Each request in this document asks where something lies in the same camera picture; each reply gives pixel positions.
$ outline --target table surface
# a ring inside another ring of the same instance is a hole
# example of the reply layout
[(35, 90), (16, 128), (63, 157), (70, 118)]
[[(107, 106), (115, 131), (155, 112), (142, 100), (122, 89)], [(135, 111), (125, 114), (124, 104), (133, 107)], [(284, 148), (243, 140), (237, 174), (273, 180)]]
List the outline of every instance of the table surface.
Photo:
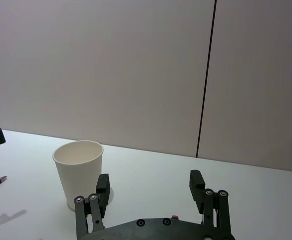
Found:
[[(0, 145), (0, 240), (76, 240), (75, 214), (66, 205), (51, 158), (72, 140), (4, 131)], [(292, 172), (104, 145), (102, 172), (113, 197), (107, 227), (139, 218), (201, 222), (189, 190), (190, 170), (206, 187), (229, 192), (237, 240), (292, 239)]]

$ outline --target white wall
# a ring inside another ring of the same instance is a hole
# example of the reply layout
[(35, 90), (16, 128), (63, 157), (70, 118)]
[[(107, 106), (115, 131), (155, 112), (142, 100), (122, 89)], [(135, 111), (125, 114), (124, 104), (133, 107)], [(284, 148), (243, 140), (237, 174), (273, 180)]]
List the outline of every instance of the white wall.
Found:
[(0, 0), (0, 127), (196, 154), (212, 0)]
[(199, 157), (292, 170), (292, 0), (218, 1)]

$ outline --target paper cup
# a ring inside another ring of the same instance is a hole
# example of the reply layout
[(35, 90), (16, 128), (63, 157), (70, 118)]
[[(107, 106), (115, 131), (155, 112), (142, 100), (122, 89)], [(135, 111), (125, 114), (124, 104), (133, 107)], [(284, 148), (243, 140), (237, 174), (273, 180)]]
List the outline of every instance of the paper cup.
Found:
[(53, 153), (52, 159), (71, 210), (75, 210), (75, 197), (88, 197), (96, 192), (102, 153), (102, 145), (86, 140), (65, 144)]

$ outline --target cup rim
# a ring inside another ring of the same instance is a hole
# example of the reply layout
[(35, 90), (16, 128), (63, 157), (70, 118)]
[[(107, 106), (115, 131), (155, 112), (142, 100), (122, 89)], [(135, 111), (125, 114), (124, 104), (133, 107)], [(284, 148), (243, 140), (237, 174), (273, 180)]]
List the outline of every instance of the cup rim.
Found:
[[(57, 160), (55, 159), (55, 156), (54, 156), (54, 155), (55, 155), (55, 153), (56, 153), (60, 148), (66, 146), (66, 145), (70, 145), (70, 144), (73, 144), (73, 143), (77, 143), (77, 142), (90, 142), (90, 143), (98, 144), (99, 146), (101, 146), (101, 152), (100, 152), (100, 154), (97, 155), (96, 157), (94, 157), (94, 158), (92, 158), (92, 159), (90, 159), (90, 160), (88, 160), (88, 161), (84, 161), (84, 162), (80, 162), (80, 163), (64, 163), (64, 162), (57, 161)], [(96, 142), (96, 141), (91, 141), (91, 140), (78, 140), (78, 141), (72, 141), (72, 142), (66, 143), (66, 144), (64, 144), (64, 145), (61, 145), (59, 148), (57, 148), (57, 149), (53, 152), (53, 154), (52, 154), (52, 159), (53, 159), (54, 162), (56, 162), (56, 163), (59, 163), (59, 164), (62, 164), (62, 165), (71, 165), (71, 166), (73, 166), (73, 165), (80, 165), (80, 164), (86, 164), (86, 163), (88, 163), (88, 162), (91, 162), (91, 161), (93, 161), (93, 160), (99, 158), (99, 157), (103, 154), (103, 152), (104, 152), (104, 148), (103, 148), (103, 146), (102, 146), (100, 143)]]

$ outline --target white paper cup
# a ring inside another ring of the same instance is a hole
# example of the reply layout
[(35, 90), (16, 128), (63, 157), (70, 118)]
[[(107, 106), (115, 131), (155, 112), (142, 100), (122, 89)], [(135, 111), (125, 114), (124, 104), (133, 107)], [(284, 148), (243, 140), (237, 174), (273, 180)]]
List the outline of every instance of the white paper cup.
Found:
[(75, 197), (88, 197), (96, 192), (102, 153), (102, 145), (86, 140), (65, 144), (53, 153), (52, 159), (71, 210), (75, 210)]

